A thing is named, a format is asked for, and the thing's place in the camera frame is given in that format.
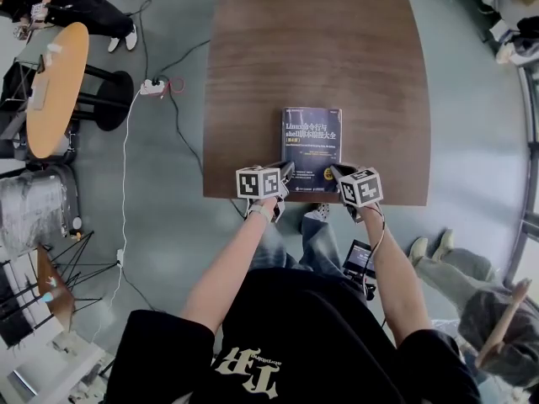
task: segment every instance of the jeans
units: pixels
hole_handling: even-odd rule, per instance
[[[69,10],[51,8],[47,22],[67,27],[72,23],[86,25],[91,35],[124,38],[133,30],[133,20],[106,0],[52,0],[55,6],[72,4]]]
[[[282,235],[274,224],[266,227],[249,270],[291,268],[345,278],[333,229],[317,211],[303,216],[303,257],[297,262],[286,252]]]
[[[415,272],[445,296],[459,315],[475,292],[496,280],[490,262],[464,248],[451,250],[440,262],[422,257],[415,266]]]

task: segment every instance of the smartphone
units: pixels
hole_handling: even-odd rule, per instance
[[[357,274],[361,274],[370,255],[371,246],[355,239],[354,242],[352,242],[352,246],[348,251],[348,256],[343,265],[344,274],[351,278],[354,278]],[[365,275],[372,279],[376,279],[372,260],[372,258],[369,260]]]

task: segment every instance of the concrete floor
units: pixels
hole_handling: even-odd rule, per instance
[[[135,11],[144,0],[110,0],[121,10]],[[425,208],[385,207],[387,224],[401,247],[408,250],[416,237],[435,240],[447,228],[456,242],[490,258],[503,273],[515,241],[526,183],[526,128],[516,70],[498,66],[478,38],[468,0],[410,0],[424,51],[430,91],[432,158],[429,202]],[[180,57],[192,45],[211,37],[216,0],[153,0],[143,14],[149,47],[149,73]],[[53,37],[52,30],[32,41],[23,56]],[[91,39],[89,64],[108,70],[127,70],[140,84],[144,78],[142,42],[106,52],[108,40]],[[202,152],[205,69],[208,47],[195,51],[170,77],[183,77],[186,88],[177,97],[179,124],[195,150]],[[97,83],[87,83],[92,92]],[[125,272],[156,307],[178,312],[191,286],[227,243],[241,223],[225,200],[204,199],[196,160],[174,129],[168,98],[139,97],[133,108],[127,143],[125,184]],[[80,206],[86,230],[95,237],[81,262],[115,260],[123,246],[121,235],[122,142],[125,125],[105,133],[84,122],[77,173]],[[280,224],[290,253],[299,256],[301,241],[294,223],[301,205],[289,205]],[[366,241],[340,206],[330,218],[341,254],[351,241]],[[118,280],[112,269],[76,288],[79,297],[105,295],[108,303]],[[434,319],[456,318],[449,304],[424,287]],[[144,300],[125,282],[110,313],[102,302],[75,316],[75,329],[114,352],[130,311],[146,308]],[[379,300],[371,303],[382,319]]]

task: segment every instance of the black pants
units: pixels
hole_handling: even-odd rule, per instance
[[[55,6],[72,4],[70,10],[51,8],[47,22],[67,27],[71,23],[86,25],[91,35],[123,38],[133,30],[133,20],[106,0],[52,0]]]

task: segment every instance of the watch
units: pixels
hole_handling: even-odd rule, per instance
[[[251,208],[249,208],[249,214],[251,214],[253,211],[258,212],[259,214],[263,215],[268,223],[271,223],[273,220],[274,213],[273,211],[268,211],[266,208],[264,208],[263,205],[251,205]]]

